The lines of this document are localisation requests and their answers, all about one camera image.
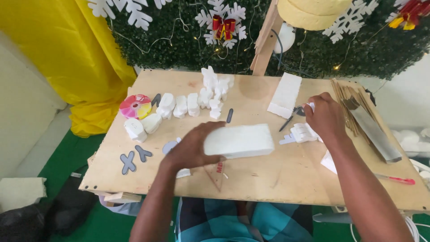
wooden table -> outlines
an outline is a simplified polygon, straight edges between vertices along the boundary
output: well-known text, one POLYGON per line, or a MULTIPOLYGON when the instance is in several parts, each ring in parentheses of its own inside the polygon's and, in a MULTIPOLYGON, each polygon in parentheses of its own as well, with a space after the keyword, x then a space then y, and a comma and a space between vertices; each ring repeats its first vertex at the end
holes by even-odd
MULTIPOLYGON (((145 94, 150 98, 157 93, 172 93, 174 96, 198 93, 203 87, 203 76, 199 72, 143 70, 130 90, 132 94, 145 94)), ((264 202, 285 202, 313 205, 345 205, 337 175, 320 164, 326 147, 320 142, 290 143, 279 145, 294 123, 304 123, 305 118, 295 116, 282 131, 279 128, 285 119, 266 109, 280 81, 280 77, 258 77, 236 75, 234 87, 224 103, 220 120, 226 120, 228 110, 234 109, 231 122, 227 126, 267 123, 270 126, 275 151, 267 156, 227 160, 224 164, 222 189, 218 191, 203 168, 191 169, 192 176, 177 179, 176 196, 190 196, 214 199, 236 199, 264 202)), ((359 84, 340 81, 353 88, 359 84)), ((310 96, 329 92, 335 98, 329 80, 303 79, 296 105, 307 102, 310 96)), ((371 105, 376 118, 381 117, 371 105)), ((155 178, 160 161, 163 159, 163 146, 168 141, 183 137, 199 123, 213 121, 209 110, 201 110, 199 117, 186 116, 183 119, 172 117, 164 120, 154 134, 149 134, 144 143, 132 141, 123 127, 126 119, 118 114, 100 145, 83 181, 79 187, 92 192, 129 192, 146 194, 155 178), (135 145, 153 153, 142 163, 135 145), (122 175, 123 163, 120 155, 135 151, 133 163, 136 172, 122 175)), ((384 132, 390 141, 401 151, 403 160, 386 164, 367 145, 363 137, 352 138, 363 160, 373 172, 391 176, 408 177, 417 181, 416 185, 404 185, 381 180, 398 209, 425 211, 430 209, 430 196, 419 174, 413 168, 400 145, 383 124, 384 132)))

red pen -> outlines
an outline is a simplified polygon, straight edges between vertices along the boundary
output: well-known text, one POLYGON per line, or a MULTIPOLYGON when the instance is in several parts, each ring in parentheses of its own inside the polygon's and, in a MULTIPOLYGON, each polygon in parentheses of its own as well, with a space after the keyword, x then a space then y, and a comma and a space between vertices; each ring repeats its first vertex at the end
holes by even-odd
POLYGON ((410 178, 403 179, 403 178, 398 178, 398 177, 390 177, 390 176, 386 176, 386 175, 381 175, 381 174, 377 174, 377 173, 374 173, 374 174, 377 178, 385 178, 385 179, 390 179, 390 180, 393 180, 396 182, 401 182, 401 183, 408 184, 408 185, 415 185, 414 179, 410 179, 410 178))

hand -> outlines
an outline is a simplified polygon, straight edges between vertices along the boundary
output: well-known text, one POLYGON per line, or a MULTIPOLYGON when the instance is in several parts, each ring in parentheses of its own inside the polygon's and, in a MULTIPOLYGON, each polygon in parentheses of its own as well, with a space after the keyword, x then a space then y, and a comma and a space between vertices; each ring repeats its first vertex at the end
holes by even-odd
POLYGON ((200 124, 188 132, 182 141, 170 150, 163 161, 168 162, 177 170, 183 168, 190 169, 224 161, 224 156, 205 155, 203 150, 203 143, 208 134, 224 126, 225 122, 223 121, 200 124))
POLYGON ((310 97, 308 101, 315 104, 315 112, 308 104, 303 105, 306 122, 325 144, 348 138, 342 107, 329 93, 310 97))

green carpet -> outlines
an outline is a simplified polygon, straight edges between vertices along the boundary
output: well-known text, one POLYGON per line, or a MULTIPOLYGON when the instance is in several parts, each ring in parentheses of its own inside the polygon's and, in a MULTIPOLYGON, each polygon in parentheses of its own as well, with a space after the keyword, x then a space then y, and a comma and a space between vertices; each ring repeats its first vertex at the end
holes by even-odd
MULTIPOLYGON (((79 138, 69 130, 65 135, 51 158, 43 167, 39 177, 47 178, 45 182, 47 198, 41 202, 52 200, 60 191, 61 186, 68 176, 78 168, 86 165, 88 157, 94 154, 100 146, 104 135, 91 136, 87 139, 79 138)), ((174 199, 172 220, 175 221, 178 198, 174 199)), ((331 213, 330 207, 314 206, 313 214, 331 213)), ((135 217, 110 212, 97 203, 86 222, 68 237, 53 236, 52 242, 118 242, 128 241, 130 230, 135 217)), ((416 223, 430 224, 428 215, 419 214, 414 216, 416 223)), ((313 223, 314 238, 316 242, 353 242, 349 224, 338 223, 313 223)), ((170 228, 169 241, 174 241, 174 225, 170 228)), ((430 228, 419 227, 420 233, 430 239, 430 228)), ((359 235, 354 229, 357 240, 359 235)))

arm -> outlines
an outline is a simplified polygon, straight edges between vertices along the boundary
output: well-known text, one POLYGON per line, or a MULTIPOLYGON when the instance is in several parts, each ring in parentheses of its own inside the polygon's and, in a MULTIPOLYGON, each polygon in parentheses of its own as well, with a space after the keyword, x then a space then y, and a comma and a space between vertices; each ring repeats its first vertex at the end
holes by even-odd
POLYGON ((161 161, 130 233, 130 242, 167 241, 172 214, 172 199, 176 173, 183 168, 195 168, 215 164, 220 155, 205 155, 203 142, 213 130, 225 126, 225 122, 208 122, 191 130, 161 161))
POLYGON ((338 172, 348 212, 364 241, 412 242, 412 235, 385 188, 367 167, 345 131, 341 106, 330 94, 309 99, 306 122, 322 138, 338 172))

